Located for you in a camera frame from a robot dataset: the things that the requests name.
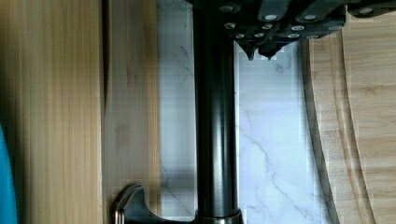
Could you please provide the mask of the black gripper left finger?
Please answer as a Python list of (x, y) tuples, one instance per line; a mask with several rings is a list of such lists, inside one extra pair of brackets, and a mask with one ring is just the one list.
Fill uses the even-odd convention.
[(272, 34), (275, 24), (260, 18), (265, 0), (219, 0), (219, 25), (252, 60), (256, 51), (271, 59), (275, 55)]

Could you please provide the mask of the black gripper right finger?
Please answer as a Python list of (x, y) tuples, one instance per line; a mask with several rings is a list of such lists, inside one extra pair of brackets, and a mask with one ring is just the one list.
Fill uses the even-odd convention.
[(347, 13), (366, 19), (394, 10), (395, 0), (261, 0), (258, 52), (270, 59), (290, 43), (329, 35), (345, 26)]

